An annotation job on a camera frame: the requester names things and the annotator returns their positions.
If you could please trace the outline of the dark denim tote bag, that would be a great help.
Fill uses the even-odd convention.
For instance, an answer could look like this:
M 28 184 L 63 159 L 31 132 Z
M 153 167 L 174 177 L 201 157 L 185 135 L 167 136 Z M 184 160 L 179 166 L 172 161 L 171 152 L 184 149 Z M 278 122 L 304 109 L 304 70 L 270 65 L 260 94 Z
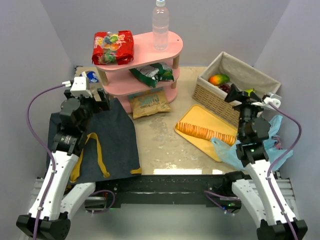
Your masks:
M 59 112 L 51 114 L 47 151 L 52 147 L 60 123 Z M 50 161 L 47 153 L 47 169 Z M 110 110 L 93 114 L 83 153 L 71 172 L 72 181 L 68 184 L 125 179 L 141 173 L 134 124 L 115 98 L 110 103 Z

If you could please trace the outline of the brown kettle chips bag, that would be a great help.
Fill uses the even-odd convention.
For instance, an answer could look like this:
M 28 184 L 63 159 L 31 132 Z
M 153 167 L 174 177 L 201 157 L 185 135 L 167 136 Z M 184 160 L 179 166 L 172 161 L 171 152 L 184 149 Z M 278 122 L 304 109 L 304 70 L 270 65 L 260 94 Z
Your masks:
M 133 119 L 172 111 L 163 90 L 136 96 L 130 100 L 130 106 Z

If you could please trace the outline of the red fruit candy bag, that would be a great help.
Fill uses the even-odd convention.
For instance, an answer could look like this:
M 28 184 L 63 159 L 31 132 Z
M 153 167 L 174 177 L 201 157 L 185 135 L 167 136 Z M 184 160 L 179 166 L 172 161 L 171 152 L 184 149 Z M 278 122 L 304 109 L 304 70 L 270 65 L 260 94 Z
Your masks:
M 91 61 L 94 65 L 127 65 L 134 60 L 134 38 L 129 30 L 94 34 Z

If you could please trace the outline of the green chips bag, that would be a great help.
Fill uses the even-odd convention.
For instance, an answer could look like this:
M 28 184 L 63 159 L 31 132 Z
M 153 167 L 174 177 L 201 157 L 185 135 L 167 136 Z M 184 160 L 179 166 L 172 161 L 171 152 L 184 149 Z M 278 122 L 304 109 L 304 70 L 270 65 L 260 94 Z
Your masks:
M 158 82 L 174 82 L 172 68 L 165 62 L 153 63 L 129 69 L 130 73 L 141 83 L 155 88 Z

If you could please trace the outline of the clear plastic water bottle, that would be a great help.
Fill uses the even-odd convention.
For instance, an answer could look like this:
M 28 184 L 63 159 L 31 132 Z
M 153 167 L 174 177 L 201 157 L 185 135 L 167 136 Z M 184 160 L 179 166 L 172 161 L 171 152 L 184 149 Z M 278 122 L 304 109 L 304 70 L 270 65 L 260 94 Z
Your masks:
M 164 52 L 169 44 L 170 14 L 165 0 L 156 0 L 152 11 L 153 46 L 157 51 Z

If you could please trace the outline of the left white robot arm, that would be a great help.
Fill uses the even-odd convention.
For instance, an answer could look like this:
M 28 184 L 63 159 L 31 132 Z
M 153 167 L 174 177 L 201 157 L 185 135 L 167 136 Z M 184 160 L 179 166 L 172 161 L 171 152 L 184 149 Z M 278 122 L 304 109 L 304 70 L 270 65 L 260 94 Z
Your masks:
M 64 240 L 75 213 L 95 190 L 96 184 L 81 183 L 65 194 L 72 170 L 83 154 L 87 129 L 93 114 L 110 110 L 109 96 L 101 88 L 100 100 L 92 96 L 73 96 L 65 90 L 66 100 L 59 112 L 60 124 L 47 151 L 50 163 L 41 189 L 28 214 L 19 215 L 16 226 L 34 240 Z

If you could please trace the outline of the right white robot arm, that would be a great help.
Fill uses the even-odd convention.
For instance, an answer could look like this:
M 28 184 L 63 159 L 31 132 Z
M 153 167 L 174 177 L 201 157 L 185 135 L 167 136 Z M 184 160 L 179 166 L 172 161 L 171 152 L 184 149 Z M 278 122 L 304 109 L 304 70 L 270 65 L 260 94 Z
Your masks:
M 272 173 L 264 141 L 269 138 L 270 123 L 258 114 L 277 110 L 281 98 L 273 93 L 259 97 L 254 91 L 241 91 L 232 84 L 225 102 L 240 102 L 236 155 L 255 185 L 252 189 L 242 172 L 229 174 L 231 190 L 247 209 L 256 224 L 260 240 L 302 240 L 308 227 L 288 206 Z

